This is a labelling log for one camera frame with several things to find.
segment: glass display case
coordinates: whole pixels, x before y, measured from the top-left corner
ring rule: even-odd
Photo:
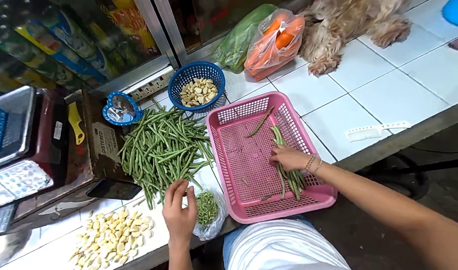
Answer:
[[[0,92],[109,93],[178,63],[151,2],[1,0]]]
[[[181,65],[212,54],[224,36],[263,3],[297,12],[310,0],[154,0]]]

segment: heart-shaped mirror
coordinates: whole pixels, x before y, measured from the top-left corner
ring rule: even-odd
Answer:
[[[130,125],[141,119],[143,113],[130,96],[119,91],[108,95],[108,104],[102,109],[104,118],[117,126]]]

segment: pink plastic tray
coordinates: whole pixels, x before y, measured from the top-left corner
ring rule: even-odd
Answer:
[[[268,108],[275,106],[259,131],[250,138]],[[327,208],[334,204],[337,192],[315,176],[303,172],[306,189],[296,200],[286,183],[284,199],[281,180],[269,163],[275,146],[269,127],[279,125],[287,144],[304,153],[317,154],[288,97],[268,92],[231,103],[211,111],[207,118],[209,136],[229,214],[239,223],[250,224],[303,212]],[[262,198],[272,195],[268,200]]]

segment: white comb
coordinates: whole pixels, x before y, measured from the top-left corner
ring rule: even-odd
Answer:
[[[390,129],[390,128],[410,128],[412,125],[409,121],[401,121],[395,122],[392,124],[385,124],[385,125],[372,125],[366,126],[362,128],[356,128],[353,130],[349,130],[344,132],[349,142],[357,142],[367,139],[374,139],[382,137],[382,130]]]

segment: orange plastic bag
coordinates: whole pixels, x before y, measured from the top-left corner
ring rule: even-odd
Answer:
[[[278,9],[259,23],[244,72],[259,81],[296,57],[302,40],[304,18]]]

